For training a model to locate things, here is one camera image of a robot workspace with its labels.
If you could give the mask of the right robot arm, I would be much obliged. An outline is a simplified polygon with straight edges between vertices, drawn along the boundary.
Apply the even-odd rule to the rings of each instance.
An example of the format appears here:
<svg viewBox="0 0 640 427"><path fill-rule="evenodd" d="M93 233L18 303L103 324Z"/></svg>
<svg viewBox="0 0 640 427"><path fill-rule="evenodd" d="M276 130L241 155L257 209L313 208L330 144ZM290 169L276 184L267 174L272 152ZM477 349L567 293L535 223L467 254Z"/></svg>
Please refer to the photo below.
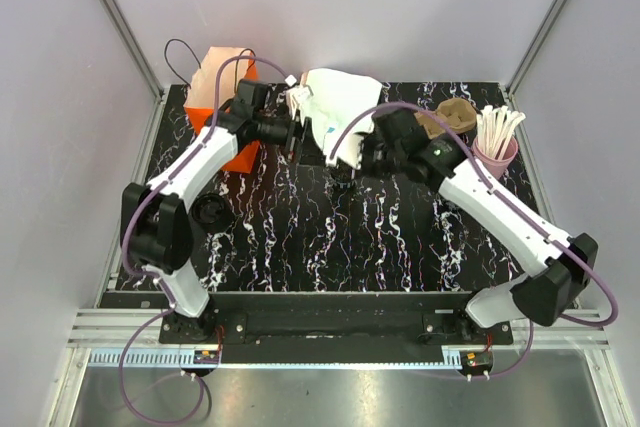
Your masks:
<svg viewBox="0 0 640 427"><path fill-rule="evenodd" d="M476 343L499 323L527 319L544 327L568 319L567 309L594 281L599 245L587 233L571 235L509 192L445 122L430 138L419 108L392 102L369 108L344 130L356 134L356 169L367 176L401 173L453 203L481 224L516 259L523 272L481 289L454 318L454 331Z"/></svg>

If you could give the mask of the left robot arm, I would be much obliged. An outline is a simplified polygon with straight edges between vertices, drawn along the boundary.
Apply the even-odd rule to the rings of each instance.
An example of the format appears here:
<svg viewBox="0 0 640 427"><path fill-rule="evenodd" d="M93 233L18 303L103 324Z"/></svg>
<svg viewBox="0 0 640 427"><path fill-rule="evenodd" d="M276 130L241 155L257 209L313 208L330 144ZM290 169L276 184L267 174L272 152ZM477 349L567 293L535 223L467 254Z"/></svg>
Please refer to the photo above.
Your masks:
<svg viewBox="0 0 640 427"><path fill-rule="evenodd" d="M196 343L215 333L216 319L205 312L209 294L191 263L194 238L189 220L198 195L227 163L254 142L291 151L302 133L300 114L263 113L269 88L242 80L234 97L209 116L195 141L165 171L122 193L120 245L130 275L149 276L183 316L181 331Z"/></svg>

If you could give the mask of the black printed paper cup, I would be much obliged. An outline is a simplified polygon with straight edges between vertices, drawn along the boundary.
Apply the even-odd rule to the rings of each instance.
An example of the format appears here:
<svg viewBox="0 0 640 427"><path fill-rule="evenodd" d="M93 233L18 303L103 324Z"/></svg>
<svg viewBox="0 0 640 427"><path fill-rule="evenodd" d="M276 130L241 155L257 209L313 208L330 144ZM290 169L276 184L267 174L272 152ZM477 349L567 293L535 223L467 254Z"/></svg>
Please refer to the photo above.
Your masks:
<svg viewBox="0 0 640 427"><path fill-rule="evenodd" d="M329 175L331 185L336 190L349 190L355 185L355 171L350 167L331 169Z"/></svg>

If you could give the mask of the orange paper bag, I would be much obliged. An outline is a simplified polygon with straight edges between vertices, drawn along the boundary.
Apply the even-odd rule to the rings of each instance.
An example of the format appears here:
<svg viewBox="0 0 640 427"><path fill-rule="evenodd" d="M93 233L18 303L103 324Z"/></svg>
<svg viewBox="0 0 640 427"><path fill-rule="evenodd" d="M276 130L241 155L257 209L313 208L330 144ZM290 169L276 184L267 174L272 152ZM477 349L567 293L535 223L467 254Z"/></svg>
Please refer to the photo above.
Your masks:
<svg viewBox="0 0 640 427"><path fill-rule="evenodd" d="M189 81L184 110L196 135L214 113L216 94L219 95L218 104L222 105L235 95L240 80L258 79L257 67L253 61L237 60L223 69L219 86L216 86L216 76L223 62L241 55L254 56L255 53L249 48L210 47Z"/></svg>

